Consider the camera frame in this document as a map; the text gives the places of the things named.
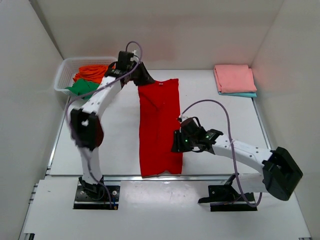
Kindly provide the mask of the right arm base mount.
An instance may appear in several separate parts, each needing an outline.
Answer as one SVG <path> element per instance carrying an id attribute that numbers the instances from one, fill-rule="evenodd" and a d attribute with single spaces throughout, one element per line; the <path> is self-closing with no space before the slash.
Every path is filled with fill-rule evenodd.
<path id="1" fill-rule="evenodd" d="M 198 204 L 209 204 L 211 212 L 255 212 L 257 207 L 249 206 L 242 195 L 233 187 L 236 177 L 233 174 L 224 184 L 208 185 L 208 196 L 198 200 Z"/>

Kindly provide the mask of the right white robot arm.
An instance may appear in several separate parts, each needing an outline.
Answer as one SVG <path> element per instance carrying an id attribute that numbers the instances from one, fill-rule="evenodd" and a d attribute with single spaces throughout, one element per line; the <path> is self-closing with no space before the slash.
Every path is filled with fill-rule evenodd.
<path id="1" fill-rule="evenodd" d="M 241 194 L 269 193 L 278 200 L 288 201 L 303 173 L 290 153 L 282 147 L 275 150 L 255 147 L 238 140 L 230 140 L 221 131 L 201 127 L 195 134 L 179 129 L 173 133 L 174 153 L 208 152 L 235 159 L 255 173 L 243 174 L 238 169 L 224 187 Z"/>

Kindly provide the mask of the red t shirt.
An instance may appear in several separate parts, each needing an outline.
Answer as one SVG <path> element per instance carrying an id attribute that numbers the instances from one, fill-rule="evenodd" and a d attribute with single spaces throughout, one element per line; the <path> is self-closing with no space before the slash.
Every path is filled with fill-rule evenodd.
<path id="1" fill-rule="evenodd" d="M 183 154 L 172 152 L 174 131 L 180 128 L 179 80 L 139 86 L 139 165 L 142 177 L 164 172 L 181 174 Z"/>

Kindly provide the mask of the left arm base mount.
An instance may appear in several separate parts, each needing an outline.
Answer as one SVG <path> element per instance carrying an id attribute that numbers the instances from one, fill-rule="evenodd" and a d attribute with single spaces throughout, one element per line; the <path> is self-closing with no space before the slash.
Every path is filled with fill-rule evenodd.
<path id="1" fill-rule="evenodd" d="M 75 192 L 74 210 L 111 210 L 119 209 L 121 193 L 120 185 L 88 184 L 82 177 L 78 178 L 78 185 Z"/>

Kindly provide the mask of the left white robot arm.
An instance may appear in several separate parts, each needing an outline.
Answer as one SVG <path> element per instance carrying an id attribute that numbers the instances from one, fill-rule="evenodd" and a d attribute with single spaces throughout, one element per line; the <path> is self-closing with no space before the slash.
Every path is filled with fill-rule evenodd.
<path id="1" fill-rule="evenodd" d="M 71 139 L 81 156 L 83 174 L 79 182 L 84 191 L 98 195 L 106 188 L 100 168 L 99 147 L 104 139 L 101 116 L 116 95 L 130 81 L 138 87 L 155 83 L 144 63 L 111 63 L 99 78 L 100 85 L 91 90 L 89 99 L 80 108 L 73 108 L 68 116 Z"/>

